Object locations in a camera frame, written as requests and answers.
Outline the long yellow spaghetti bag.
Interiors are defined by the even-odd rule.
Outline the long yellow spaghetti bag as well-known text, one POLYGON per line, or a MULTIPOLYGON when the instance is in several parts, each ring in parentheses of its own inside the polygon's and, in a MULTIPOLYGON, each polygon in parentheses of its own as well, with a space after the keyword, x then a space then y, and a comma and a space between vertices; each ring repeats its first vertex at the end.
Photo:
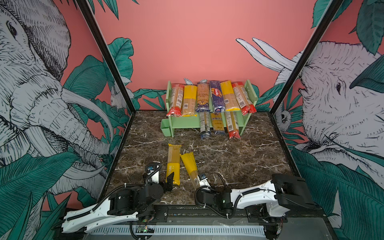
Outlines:
POLYGON ((200 180, 194 153, 185 153, 180 155, 180 157, 188 172, 193 187, 197 190, 200 187, 200 180))

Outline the blue Ankara spaghetti bag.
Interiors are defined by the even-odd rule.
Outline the blue Ankara spaghetti bag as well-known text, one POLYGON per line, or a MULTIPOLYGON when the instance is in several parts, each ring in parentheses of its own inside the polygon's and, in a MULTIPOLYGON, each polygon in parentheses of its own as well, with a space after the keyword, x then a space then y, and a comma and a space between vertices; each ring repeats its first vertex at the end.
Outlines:
POLYGON ((211 113, 211 122, 215 135, 224 136, 226 134, 221 113, 211 113))

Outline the blue clear spaghetti bag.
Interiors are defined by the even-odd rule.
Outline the blue clear spaghetti bag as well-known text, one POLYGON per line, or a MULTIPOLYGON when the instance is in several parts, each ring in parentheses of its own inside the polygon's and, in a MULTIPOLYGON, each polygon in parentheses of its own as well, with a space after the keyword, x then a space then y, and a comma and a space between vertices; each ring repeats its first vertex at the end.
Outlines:
POLYGON ((200 118, 201 139, 202 140, 208 139, 211 137, 210 113, 199 112, 199 118, 200 118))

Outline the red spaghetti bag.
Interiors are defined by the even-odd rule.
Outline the red spaghetti bag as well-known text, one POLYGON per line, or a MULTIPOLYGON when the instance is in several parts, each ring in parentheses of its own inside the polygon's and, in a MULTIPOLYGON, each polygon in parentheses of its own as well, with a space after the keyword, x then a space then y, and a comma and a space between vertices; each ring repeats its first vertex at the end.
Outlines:
POLYGON ((172 84, 170 109, 167 113, 167 116, 174 116, 174 117, 182 116, 183 95, 184 95, 184 85, 172 84))
POLYGON ((240 139, 240 130, 237 115, 234 112, 225 112, 227 130, 230 139, 240 139))
POLYGON ((248 92, 245 89, 245 86, 241 82, 232 83, 232 87, 235 93, 236 100, 241 108, 242 115, 256 113, 257 110, 254 104, 251 102, 248 92))

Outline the blue Barilla spaghetti box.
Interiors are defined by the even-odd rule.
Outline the blue Barilla spaghetti box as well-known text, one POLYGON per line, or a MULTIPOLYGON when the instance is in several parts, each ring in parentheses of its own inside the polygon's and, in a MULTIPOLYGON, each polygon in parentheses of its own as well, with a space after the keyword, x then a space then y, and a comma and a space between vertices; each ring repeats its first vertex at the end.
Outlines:
POLYGON ((221 89, 220 81, 210 81, 212 104, 214 112, 222 113, 225 111, 225 102, 221 89))

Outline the yellow orange spaghetti bag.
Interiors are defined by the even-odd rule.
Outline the yellow orange spaghetti bag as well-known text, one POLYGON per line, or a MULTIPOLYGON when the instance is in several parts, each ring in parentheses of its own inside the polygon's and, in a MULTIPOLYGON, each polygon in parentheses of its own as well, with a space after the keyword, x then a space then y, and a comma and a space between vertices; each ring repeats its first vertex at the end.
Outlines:
POLYGON ((226 111, 240 111, 231 81, 221 82, 221 90, 223 93, 226 111))

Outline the small yellow pasta bag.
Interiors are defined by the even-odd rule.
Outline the small yellow pasta bag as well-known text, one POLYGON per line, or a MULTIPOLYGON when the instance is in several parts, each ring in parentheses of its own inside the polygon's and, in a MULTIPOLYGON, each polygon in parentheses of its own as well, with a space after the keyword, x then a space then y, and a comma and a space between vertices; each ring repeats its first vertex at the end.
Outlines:
POLYGON ((209 112, 210 86, 206 83, 199 83, 197 87, 196 112, 209 112))

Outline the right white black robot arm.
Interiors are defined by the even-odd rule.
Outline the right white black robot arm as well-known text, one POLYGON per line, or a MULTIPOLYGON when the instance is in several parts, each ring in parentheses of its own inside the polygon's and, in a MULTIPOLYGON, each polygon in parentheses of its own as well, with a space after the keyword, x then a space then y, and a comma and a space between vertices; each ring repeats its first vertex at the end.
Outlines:
POLYGON ((295 209, 315 209, 305 179, 284 174, 273 174, 272 179, 255 187, 217 191, 201 186, 195 191, 195 203, 218 216, 231 219, 237 210, 259 207, 263 219, 282 218, 295 209))

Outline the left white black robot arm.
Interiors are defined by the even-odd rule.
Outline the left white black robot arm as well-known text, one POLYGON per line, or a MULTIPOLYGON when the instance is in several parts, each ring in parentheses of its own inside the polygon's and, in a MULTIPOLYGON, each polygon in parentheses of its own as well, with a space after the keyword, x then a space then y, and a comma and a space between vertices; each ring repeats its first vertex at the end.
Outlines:
POLYGON ((160 182, 162 164, 152 162, 145 167, 144 183, 124 184, 111 191, 97 204, 83 210, 69 211, 63 217, 62 234, 88 234, 96 229, 123 222, 148 223, 156 218, 155 204, 173 189, 175 173, 160 182))

